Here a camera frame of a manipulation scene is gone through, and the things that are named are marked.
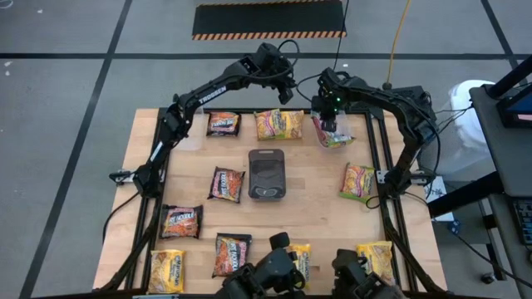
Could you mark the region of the black desk crossbar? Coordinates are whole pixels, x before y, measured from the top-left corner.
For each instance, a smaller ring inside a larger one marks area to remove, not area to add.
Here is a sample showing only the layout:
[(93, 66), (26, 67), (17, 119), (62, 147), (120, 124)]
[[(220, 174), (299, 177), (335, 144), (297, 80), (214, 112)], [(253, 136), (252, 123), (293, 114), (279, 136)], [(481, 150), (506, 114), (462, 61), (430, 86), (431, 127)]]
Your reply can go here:
[(431, 218), (436, 218), (491, 194), (502, 193), (504, 193), (504, 185), (499, 173), (495, 171), (429, 202), (427, 207)]

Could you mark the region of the grey side desk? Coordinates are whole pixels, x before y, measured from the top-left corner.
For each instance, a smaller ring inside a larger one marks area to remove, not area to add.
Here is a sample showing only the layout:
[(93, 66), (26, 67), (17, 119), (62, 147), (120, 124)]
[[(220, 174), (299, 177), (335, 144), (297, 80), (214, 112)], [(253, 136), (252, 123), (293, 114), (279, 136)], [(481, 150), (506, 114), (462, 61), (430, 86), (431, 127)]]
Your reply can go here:
[(532, 129), (504, 127), (497, 101), (483, 86), (469, 93), (505, 192), (512, 197), (532, 197)]

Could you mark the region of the dark grey plastic bin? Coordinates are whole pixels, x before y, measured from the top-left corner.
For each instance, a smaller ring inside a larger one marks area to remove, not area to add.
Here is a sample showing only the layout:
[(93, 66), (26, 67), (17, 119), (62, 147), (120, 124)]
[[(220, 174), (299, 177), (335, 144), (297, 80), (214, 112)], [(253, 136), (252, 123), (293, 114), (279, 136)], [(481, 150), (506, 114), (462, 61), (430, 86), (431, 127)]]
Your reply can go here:
[(249, 197), (258, 202), (277, 202), (286, 194), (284, 152), (280, 149), (249, 151)]

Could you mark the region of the black support beam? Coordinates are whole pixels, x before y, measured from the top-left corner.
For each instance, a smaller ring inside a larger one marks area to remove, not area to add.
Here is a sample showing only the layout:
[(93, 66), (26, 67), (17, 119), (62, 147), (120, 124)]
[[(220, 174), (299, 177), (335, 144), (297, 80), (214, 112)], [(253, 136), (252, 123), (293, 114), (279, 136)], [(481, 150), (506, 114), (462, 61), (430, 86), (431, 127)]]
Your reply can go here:
[(515, 69), (506, 74), (493, 86), (489, 86), (486, 93), (491, 98), (498, 98), (504, 95), (516, 84), (524, 80), (532, 73), (532, 55), (522, 61)]

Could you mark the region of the black keyboard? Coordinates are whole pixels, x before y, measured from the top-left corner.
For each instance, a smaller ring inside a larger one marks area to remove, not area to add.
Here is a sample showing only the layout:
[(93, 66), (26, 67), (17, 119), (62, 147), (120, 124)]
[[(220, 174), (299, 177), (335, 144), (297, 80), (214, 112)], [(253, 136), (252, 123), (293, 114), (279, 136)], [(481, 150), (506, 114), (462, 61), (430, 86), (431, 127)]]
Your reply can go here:
[(532, 199), (513, 199), (511, 207), (520, 241), (532, 246)]

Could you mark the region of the black fire noodle pack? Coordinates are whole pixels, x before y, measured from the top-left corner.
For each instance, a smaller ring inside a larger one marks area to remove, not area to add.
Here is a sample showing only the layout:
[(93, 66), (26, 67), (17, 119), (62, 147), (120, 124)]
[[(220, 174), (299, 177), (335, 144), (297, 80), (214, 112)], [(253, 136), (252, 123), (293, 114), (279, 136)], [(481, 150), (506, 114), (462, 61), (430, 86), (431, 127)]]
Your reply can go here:
[(241, 125), (241, 114), (234, 112), (210, 112), (207, 136), (237, 136)]
[(252, 243), (250, 234), (218, 233), (212, 277), (228, 277), (246, 262)]
[(200, 238), (204, 206), (193, 208), (164, 204), (161, 210), (159, 237)]
[(216, 167), (207, 199), (222, 199), (240, 203), (244, 171)]

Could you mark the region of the black-framed monitor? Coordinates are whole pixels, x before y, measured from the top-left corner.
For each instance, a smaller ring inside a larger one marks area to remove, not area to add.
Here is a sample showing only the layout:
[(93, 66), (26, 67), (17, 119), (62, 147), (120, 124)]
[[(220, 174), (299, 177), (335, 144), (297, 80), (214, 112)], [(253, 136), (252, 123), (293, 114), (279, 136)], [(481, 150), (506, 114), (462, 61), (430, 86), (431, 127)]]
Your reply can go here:
[(515, 93), (496, 105), (503, 126), (532, 129), (532, 82), (513, 88), (512, 91)]

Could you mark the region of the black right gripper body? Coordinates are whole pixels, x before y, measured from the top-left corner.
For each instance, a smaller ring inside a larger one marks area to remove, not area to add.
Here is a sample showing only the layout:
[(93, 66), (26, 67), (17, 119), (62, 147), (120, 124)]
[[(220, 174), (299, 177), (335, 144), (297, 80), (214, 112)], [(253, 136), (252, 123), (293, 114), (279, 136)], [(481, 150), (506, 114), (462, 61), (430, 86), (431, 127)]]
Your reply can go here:
[(342, 99), (334, 94), (314, 96), (311, 102), (312, 111), (318, 113), (321, 120), (334, 120), (344, 106)]

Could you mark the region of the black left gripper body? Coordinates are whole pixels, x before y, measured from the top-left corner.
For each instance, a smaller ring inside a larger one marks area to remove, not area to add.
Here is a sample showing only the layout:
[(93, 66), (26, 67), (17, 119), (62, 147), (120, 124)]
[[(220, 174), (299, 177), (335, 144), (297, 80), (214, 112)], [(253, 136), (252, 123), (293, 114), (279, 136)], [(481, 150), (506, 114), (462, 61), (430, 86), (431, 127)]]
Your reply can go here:
[(293, 89), (296, 87), (296, 81), (293, 79), (293, 68), (288, 68), (283, 73), (269, 80), (269, 84), (274, 89)]

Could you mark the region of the yellow creamy chicken ramen pack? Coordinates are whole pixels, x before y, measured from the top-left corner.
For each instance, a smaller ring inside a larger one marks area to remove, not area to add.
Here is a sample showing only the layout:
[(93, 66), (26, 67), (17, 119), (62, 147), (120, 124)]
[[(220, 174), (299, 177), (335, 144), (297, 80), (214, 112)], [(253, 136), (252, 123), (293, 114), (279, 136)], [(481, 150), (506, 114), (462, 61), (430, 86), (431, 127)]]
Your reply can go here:
[(150, 252), (148, 293), (171, 294), (184, 291), (185, 251), (167, 249)]
[(310, 244), (293, 244), (288, 247), (290, 252), (296, 252), (297, 258), (294, 261), (296, 268), (303, 274), (305, 287), (310, 281), (310, 259), (311, 259), (311, 245)]
[(366, 274), (375, 273), (385, 283), (389, 285), (396, 284), (392, 268), (392, 242), (377, 241), (359, 244), (356, 246), (356, 252), (360, 257), (367, 259), (362, 266)]

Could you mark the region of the black hazard-striped floor mat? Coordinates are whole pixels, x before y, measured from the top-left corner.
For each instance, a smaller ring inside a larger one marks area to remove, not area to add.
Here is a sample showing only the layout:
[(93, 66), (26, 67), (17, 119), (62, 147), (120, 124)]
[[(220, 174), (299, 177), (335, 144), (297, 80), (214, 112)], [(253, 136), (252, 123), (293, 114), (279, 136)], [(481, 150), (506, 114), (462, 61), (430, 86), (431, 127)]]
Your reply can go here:
[(201, 4), (195, 41), (339, 38), (347, 35), (341, 0)]

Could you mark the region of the white plastic bag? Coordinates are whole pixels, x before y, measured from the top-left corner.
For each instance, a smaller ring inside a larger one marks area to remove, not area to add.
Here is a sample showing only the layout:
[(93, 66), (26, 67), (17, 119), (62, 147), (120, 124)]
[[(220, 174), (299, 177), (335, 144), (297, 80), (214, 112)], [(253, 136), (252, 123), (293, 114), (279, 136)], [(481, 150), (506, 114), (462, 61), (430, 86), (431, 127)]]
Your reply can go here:
[(468, 80), (449, 91), (451, 109), (458, 114), (445, 130), (445, 133), (451, 134), (451, 156), (446, 162), (450, 167), (448, 173), (467, 168), (490, 156), (479, 118), (470, 100), (470, 89), (486, 84), (490, 85), (491, 81)]

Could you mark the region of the black aluminium table frame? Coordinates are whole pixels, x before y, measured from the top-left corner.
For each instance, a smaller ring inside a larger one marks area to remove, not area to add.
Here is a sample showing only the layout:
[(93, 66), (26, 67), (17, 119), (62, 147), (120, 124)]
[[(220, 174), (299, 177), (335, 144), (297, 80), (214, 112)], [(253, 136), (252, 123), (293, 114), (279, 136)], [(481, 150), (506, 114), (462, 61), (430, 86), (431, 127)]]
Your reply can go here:
[[(204, 219), (199, 239), (172, 238), (155, 240), (155, 249), (185, 251), (185, 293), (216, 292), (223, 277), (212, 277), (217, 233), (252, 235), (248, 261), (258, 262), (271, 251), (268, 239), (287, 232), (291, 243), (311, 245), (311, 282), (309, 294), (330, 293), (333, 286), (332, 260), (338, 248), (354, 249), (359, 243), (384, 240), (379, 209), (367, 209), (364, 203), (338, 196), (344, 167), (355, 165), (387, 169), (391, 159), (398, 160), (403, 148), (401, 133), (393, 115), (384, 112), (383, 120), (372, 120), (368, 132), (368, 113), (348, 115), (356, 137), (341, 149), (324, 149), (318, 142), (313, 122), (304, 121), (299, 140), (258, 141), (254, 112), (241, 111), (238, 137), (206, 137), (201, 149), (174, 149), (168, 166), (163, 202), (183, 207), (204, 205)], [(139, 109), (135, 113), (128, 139), (123, 168), (133, 169), (144, 163), (152, 148), (159, 111)], [(216, 166), (249, 171), (249, 151), (259, 148), (281, 149), (285, 155), (287, 193), (278, 202), (260, 203), (248, 196), (248, 176), (244, 180), (241, 203), (207, 199)], [(131, 251), (140, 199), (134, 199), (109, 223), (106, 240), (92, 288), (103, 287), (118, 271)], [(399, 203), (388, 202), (390, 216), (398, 227), (400, 221), (412, 255), (435, 284), (447, 289), (441, 257), (426, 205), (416, 197), (402, 196)], [(146, 222), (153, 210), (153, 200), (146, 207)]]

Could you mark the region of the white paper sheet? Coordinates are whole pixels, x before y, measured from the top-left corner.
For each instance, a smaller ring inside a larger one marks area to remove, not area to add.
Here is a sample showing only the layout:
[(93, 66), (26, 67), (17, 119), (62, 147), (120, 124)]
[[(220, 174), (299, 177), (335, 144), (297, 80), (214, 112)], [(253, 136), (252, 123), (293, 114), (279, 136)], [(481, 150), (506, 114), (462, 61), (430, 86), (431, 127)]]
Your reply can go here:
[[(436, 176), (431, 183), (424, 187), (426, 191), (426, 202), (430, 203), (447, 194), (444, 180), (441, 176)], [(432, 219), (435, 223), (451, 223), (455, 220), (453, 212), (443, 214)]]

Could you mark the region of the black perforated computer case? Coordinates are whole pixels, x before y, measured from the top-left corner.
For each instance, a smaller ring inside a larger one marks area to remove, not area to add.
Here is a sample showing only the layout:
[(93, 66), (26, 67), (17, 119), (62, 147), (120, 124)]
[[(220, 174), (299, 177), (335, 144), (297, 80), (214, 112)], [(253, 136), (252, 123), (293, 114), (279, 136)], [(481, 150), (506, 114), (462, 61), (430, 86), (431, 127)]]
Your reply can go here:
[(392, 113), (405, 143), (416, 140), (419, 145), (436, 138), (436, 116), (431, 96), (421, 86), (384, 91), (373, 87), (357, 87), (355, 109), (378, 109)]

